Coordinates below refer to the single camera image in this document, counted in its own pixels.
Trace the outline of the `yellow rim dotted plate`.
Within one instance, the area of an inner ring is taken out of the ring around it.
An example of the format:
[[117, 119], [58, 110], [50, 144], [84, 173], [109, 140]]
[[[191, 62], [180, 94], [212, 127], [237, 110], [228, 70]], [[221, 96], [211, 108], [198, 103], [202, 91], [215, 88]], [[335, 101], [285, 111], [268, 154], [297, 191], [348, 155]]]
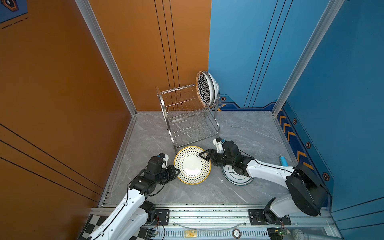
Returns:
[[212, 165], [199, 156], [204, 150], [189, 146], [181, 149], [175, 156], [174, 166], [180, 170], [178, 179], [187, 185], [198, 185], [209, 176]]

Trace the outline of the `chrome wire dish rack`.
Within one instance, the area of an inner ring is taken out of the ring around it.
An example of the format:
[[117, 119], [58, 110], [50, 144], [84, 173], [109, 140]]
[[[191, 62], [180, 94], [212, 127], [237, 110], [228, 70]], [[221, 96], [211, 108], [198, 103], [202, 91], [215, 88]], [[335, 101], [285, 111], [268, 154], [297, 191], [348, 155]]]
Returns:
[[223, 106], [219, 99], [213, 106], [205, 107], [194, 84], [164, 91], [156, 87], [156, 92], [175, 152], [193, 143], [219, 137], [217, 112]]

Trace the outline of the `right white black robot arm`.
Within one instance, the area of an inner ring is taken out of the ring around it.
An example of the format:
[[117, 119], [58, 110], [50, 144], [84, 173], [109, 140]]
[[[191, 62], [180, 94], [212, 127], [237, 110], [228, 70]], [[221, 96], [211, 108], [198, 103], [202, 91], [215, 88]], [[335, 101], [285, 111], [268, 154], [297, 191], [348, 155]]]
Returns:
[[327, 186], [310, 168], [302, 164], [284, 167], [264, 163], [239, 150], [233, 141], [215, 140], [215, 149], [199, 154], [217, 167], [230, 166], [237, 175], [260, 178], [278, 184], [288, 190], [280, 198], [272, 198], [263, 210], [265, 222], [274, 225], [282, 218], [302, 212], [317, 217], [330, 194]]

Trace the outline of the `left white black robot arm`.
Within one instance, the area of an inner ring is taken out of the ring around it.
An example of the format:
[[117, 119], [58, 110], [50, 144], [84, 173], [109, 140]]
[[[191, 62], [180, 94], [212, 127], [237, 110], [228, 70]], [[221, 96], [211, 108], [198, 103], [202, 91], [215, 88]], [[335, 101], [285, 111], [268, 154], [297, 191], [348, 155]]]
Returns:
[[127, 184], [126, 194], [88, 240], [129, 240], [144, 225], [155, 219], [156, 205], [147, 201], [156, 186], [165, 186], [177, 178], [180, 170], [168, 165], [169, 156], [160, 153]]

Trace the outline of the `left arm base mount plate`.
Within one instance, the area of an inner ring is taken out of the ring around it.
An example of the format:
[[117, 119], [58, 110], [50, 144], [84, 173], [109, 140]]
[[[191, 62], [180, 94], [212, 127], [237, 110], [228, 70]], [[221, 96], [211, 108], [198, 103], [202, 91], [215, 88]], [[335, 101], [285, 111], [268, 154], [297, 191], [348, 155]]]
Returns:
[[148, 221], [146, 223], [147, 226], [167, 226], [170, 220], [170, 210], [169, 209], [156, 209], [152, 211], [148, 215]]

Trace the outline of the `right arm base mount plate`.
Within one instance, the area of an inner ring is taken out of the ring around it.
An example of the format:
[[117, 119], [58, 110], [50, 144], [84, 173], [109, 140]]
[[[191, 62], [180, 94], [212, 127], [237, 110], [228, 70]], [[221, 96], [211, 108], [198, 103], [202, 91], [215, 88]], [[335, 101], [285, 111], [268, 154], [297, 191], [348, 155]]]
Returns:
[[252, 226], [267, 226], [267, 225], [285, 225], [290, 226], [292, 224], [290, 216], [285, 216], [283, 218], [274, 218], [271, 222], [268, 222], [267, 218], [264, 215], [264, 211], [262, 209], [249, 209], [249, 220]]

